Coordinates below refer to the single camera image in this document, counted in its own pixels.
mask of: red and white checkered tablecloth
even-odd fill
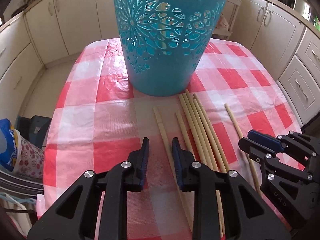
[[[229,104],[245,135],[251,129],[272,136],[289,130],[301,132],[279,87],[238,43],[211,39],[188,89],[202,101],[230,168],[252,186],[247,160],[238,148],[239,138],[224,104]],[[148,137],[146,186],[141,193],[128,193],[128,239],[191,239],[153,106],[159,109],[169,141],[178,137],[185,148],[175,116],[177,110],[183,113],[178,96],[151,97],[133,89],[119,39],[87,46],[61,91],[51,122],[44,162],[45,207],[84,171],[108,171]],[[279,157],[298,168],[289,156]],[[258,164],[256,169],[261,179]]]

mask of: blue plastic bag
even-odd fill
[[[0,164],[12,171],[17,161],[17,135],[8,119],[0,120]]]

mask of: drawer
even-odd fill
[[[0,80],[0,119],[14,125],[21,104],[42,64],[30,43],[16,57]]]
[[[0,79],[14,59],[30,43],[30,38],[21,16],[0,32]]]
[[[320,110],[320,88],[304,64],[295,55],[279,78],[306,124]]]
[[[320,86],[320,39],[308,28],[303,35],[296,55]]]

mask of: silver bolt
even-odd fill
[[[236,172],[236,171],[229,171],[228,174],[229,174],[230,177],[233,177],[233,178],[238,176],[238,172]]]
[[[125,162],[121,163],[121,166],[122,166],[123,168],[129,168],[129,167],[131,166],[131,162],[125,161]]]
[[[275,178],[275,176],[273,174],[268,174],[267,176],[268,180],[273,180]]]
[[[194,168],[200,168],[201,167],[201,163],[200,162],[193,162],[191,163],[191,166]]]
[[[86,172],[84,173],[84,176],[85,176],[86,178],[91,178],[93,175],[94,175],[93,171],[86,171]]]

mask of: wooden stick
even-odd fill
[[[196,117],[196,122],[198,123],[198,126],[200,128],[200,133],[201,133],[201,135],[203,137],[203,140],[204,140],[204,143],[205,143],[205,145],[203,146],[204,155],[206,156],[207,163],[208,164],[211,163],[211,166],[208,165],[208,167],[210,169],[214,170],[214,171],[219,171],[217,163],[216,163],[216,160],[215,160],[215,158],[213,156],[213,152],[212,152],[212,148],[210,146],[210,142],[208,140],[207,134],[205,133],[205,129],[204,129],[204,126],[203,126],[203,124],[201,122],[201,118],[199,116],[199,113],[198,113],[198,111],[196,109],[195,103],[193,102],[192,96],[189,93],[188,89],[186,89],[185,91],[186,91],[186,95],[188,97],[188,101],[189,101],[189,103],[191,105],[192,111],[194,113],[194,116]],[[225,234],[225,227],[224,227],[223,210],[222,210],[222,202],[221,202],[220,192],[216,191],[216,195],[217,195],[217,203],[218,203],[218,211],[219,211],[220,228],[222,229],[222,231],[220,231],[220,234],[222,234],[222,236],[223,236]]]
[[[226,108],[226,110],[227,110],[227,112],[228,112],[228,114],[229,114],[229,116],[230,116],[230,118],[231,118],[231,120],[232,120],[232,122],[233,122],[234,127],[236,128],[236,131],[237,131],[237,133],[238,133],[238,135],[239,135],[239,138],[240,138],[240,139],[243,138],[243,137],[244,137],[244,136],[243,136],[243,133],[242,133],[240,127],[239,127],[239,124],[238,124],[235,116],[233,115],[233,112],[231,111],[231,109],[230,109],[230,107],[228,106],[227,103],[225,103],[224,106],[225,106],[225,108]],[[249,161],[249,167],[250,167],[250,171],[251,171],[251,174],[252,174],[252,178],[253,178],[253,182],[254,182],[254,187],[256,188],[256,191],[257,191],[260,195],[262,195],[262,192],[261,192],[261,190],[260,190],[260,183],[259,183],[259,179],[258,179],[258,174],[257,174],[257,171],[256,171],[256,169],[255,169],[255,167],[254,167],[253,160],[251,160],[251,159],[249,158],[249,155],[248,155],[248,154],[246,154],[246,156],[247,156],[247,159],[248,159],[248,161]]]
[[[186,146],[187,146],[187,150],[193,154],[193,157],[195,157],[195,154],[193,153],[193,148],[192,148],[192,145],[191,145],[191,142],[189,139],[189,135],[187,132],[187,128],[184,125],[183,118],[181,116],[180,111],[176,112],[176,116],[177,116],[178,123],[179,123],[180,129],[181,129],[182,135],[183,135],[184,142],[186,143]]]
[[[209,125],[208,125],[208,123],[207,123],[207,121],[206,121],[206,119],[205,119],[205,117],[204,117],[204,114],[202,113],[202,110],[201,110],[201,108],[200,108],[197,100],[196,100],[196,99],[193,99],[193,102],[194,102],[194,104],[195,104],[195,106],[196,106],[196,109],[197,109],[197,111],[198,111],[198,113],[199,113],[199,116],[200,116],[200,119],[201,119],[201,121],[202,121],[202,124],[203,124],[203,126],[204,126],[204,129],[205,129],[205,131],[207,132],[207,135],[208,135],[208,139],[209,139],[209,141],[210,141],[210,144],[211,144],[211,146],[212,146],[212,148],[213,148],[213,154],[214,154],[214,156],[213,156],[213,154],[212,154],[212,158],[216,158],[216,159],[218,160],[218,163],[219,163],[221,172],[227,173],[227,170],[226,170],[226,168],[225,168],[225,166],[224,166],[224,163],[223,163],[223,161],[222,161],[222,158],[221,158],[221,155],[220,155],[218,146],[217,146],[216,141],[214,140],[214,138],[213,138],[213,136],[212,136],[212,133],[211,133],[210,128],[209,128]]]
[[[156,107],[153,107],[153,111],[154,111],[155,116],[156,116],[156,120],[157,120],[157,123],[158,123],[158,127],[159,127],[159,130],[160,130],[160,134],[161,134],[163,143],[164,143],[164,148],[165,148],[165,151],[166,151],[167,156],[168,156],[168,160],[169,160],[169,164],[170,164],[170,167],[171,167],[171,170],[172,170],[172,173],[173,173],[173,177],[174,177],[174,180],[175,180],[177,188],[178,188],[178,193],[179,193],[179,196],[180,196],[180,199],[181,199],[181,203],[182,203],[184,212],[186,214],[189,227],[190,227],[190,229],[192,231],[192,229],[193,229],[193,217],[191,215],[190,209],[188,208],[188,202],[187,202],[186,196],[179,189],[179,186],[177,184],[176,172],[175,172],[175,168],[174,168],[174,161],[173,161],[172,153],[171,153],[171,150],[170,150],[170,144],[169,144],[169,140],[168,140],[168,137],[167,137],[167,133],[166,133],[166,131],[164,129],[164,125],[162,123],[161,115],[159,114],[158,109]]]
[[[202,111],[202,113],[203,113],[203,115],[204,115],[205,120],[207,121],[207,124],[208,124],[208,126],[209,126],[210,132],[211,132],[211,134],[212,134],[212,136],[213,136],[213,139],[214,139],[214,141],[215,141],[215,143],[216,143],[216,145],[217,145],[217,147],[218,147],[218,150],[219,150],[220,156],[221,156],[221,158],[222,158],[224,167],[225,167],[226,171],[229,171],[229,170],[230,170],[229,163],[228,163],[228,161],[227,161],[226,155],[224,154],[224,151],[223,151],[223,148],[222,148],[222,146],[221,146],[221,143],[220,143],[220,141],[219,141],[219,139],[218,139],[218,136],[217,136],[217,134],[216,134],[216,132],[215,132],[215,130],[214,130],[211,122],[210,122],[210,119],[209,119],[209,117],[208,117],[208,115],[207,115],[207,112],[205,111],[205,109],[204,109],[204,107],[203,107],[203,105],[202,105],[202,103],[201,103],[198,95],[197,95],[197,94],[193,94],[193,95],[194,95],[195,99],[197,100],[197,102],[198,102],[198,104],[199,104],[199,106],[200,106],[200,109],[201,109],[201,111]]]
[[[199,139],[199,136],[198,136],[198,133],[197,133],[197,130],[196,130],[196,126],[195,126],[195,124],[193,122],[193,118],[191,117],[191,112],[189,111],[189,108],[188,108],[187,103],[186,103],[186,100],[188,101],[188,98],[185,98],[185,97],[187,97],[186,94],[179,95],[179,99],[180,99],[183,111],[186,114],[190,129],[191,129],[191,132],[192,132],[193,139],[195,140],[195,143],[196,143],[196,147],[197,147],[197,150],[198,150],[198,153],[199,153],[200,160],[201,160],[201,162],[203,164],[207,165],[207,161],[206,161],[206,159],[204,157],[204,152],[203,152],[203,149],[202,149],[202,146],[201,146],[201,143],[200,143],[200,139]]]

